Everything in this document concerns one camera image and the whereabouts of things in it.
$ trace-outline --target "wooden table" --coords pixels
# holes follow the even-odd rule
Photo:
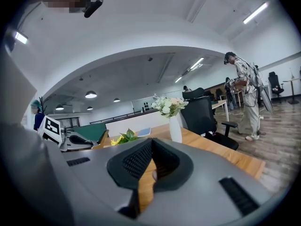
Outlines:
[[[183,144],[218,154],[226,158],[228,161],[238,166],[242,170],[244,170],[246,173],[248,173],[255,179],[260,178],[265,165],[264,161],[261,161],[259,159],[229,149],[218,143],[203,138],[187,129],[181,128],[181,132],[182,132]],[[169,133],[169,125],[163,125],[163,126],[152,128],[151,134],[147,137],[156,137],[156,138],[171,140],[170,133]],[[116,140],[117,138],[118,137],[114,137],[114,138],[108,137],[104,144],[106,146],[110,146],[111,140],[112,139]],[[155,180],[152,177],[152,173],[155,169],[156,169],[155,163],[153,160],[151,160],[145,173],[142,175],[139,181],[138,193],[139,193],[141,212],[147,207],[147,205],[150,204],[150,202],[153,199],[152,188],[153,188],[153,184],[155,183]]]
[[[235,92],[234,95],[237,94],[239,107],[241,107],[239,93],[242,94],[242,90]]]
[[[226,112],[226,120],[229,121],[229,112],[228,112],[228,105],[227,100],[219,100],[217,104],[212,104],[212,109],[215,109],[219,106],[225,105],[225,112]]]
[[[299,101],[298,100],[295,100],[295,94],[293,93],[293,81],[296,81],[296,80],[299,80],[299,78],[296,78],[296,79],[291,79],[291,80],[288,80],[288,81],[283,81],[283,82],[290,82],[291,83],[291,87],[292,87],[292,100],[289,100],[288,103],[290,104],[298,104]]]

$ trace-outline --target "window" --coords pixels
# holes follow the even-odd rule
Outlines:
[[[74,127],[80,127],[79,117],[58,119],[61,127],[66,127],[67,130],[73,130]]]

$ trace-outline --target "flower bouquet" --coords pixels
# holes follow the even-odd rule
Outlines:
[[[153,98],[155,99],[155,102],[151,104],[151,107],[159,110],[164,117],[169,118],[171,139],[175,142],[182,142],[181,128],[176,115],[180,110],[185,108],[188,102],[183,101],[180,98],[158,97],[156,94]]]
[[[128,129],[126,134],[121,133],[117,141],[112,140],[111,145],[119,145],[129,141],[135,141],[137,139],[138,137],[135,136],[135,133],[132,130]]]

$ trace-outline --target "ceiling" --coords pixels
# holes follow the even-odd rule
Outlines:
[[[269,2],[269,8],[247,25],[243,24],[242,21],[266,1]],[[275,0],[104,0],[104,4],[89,19],[84,18],[82,13],[58,13],[41,5],[28,16],[21,31],[31,38],[30,52],[40,62],[53,59],[72,44],[80,43],[81,38],[97,30],[107,18],[121,14],[173,15],[209,27],[231,43],[243,40],[244,34],[266,19],[274,3]],[[206,54],[172,54],[170,51],[120,60],[83,74],[83,81],[79,81],[79,77],[74,78],[53,93],[52,98],[56,97],[61,103],[67,103],[71,98],[81,101],[88,90],[101,94],[155,84],[160,75],[161,83],[174,83],[200,57],[205,57],[204,65],[186,75],[191,76],[210,67],[216,58]],[[53,67],[39,66],[35,71],[47,75],[51,69]]]

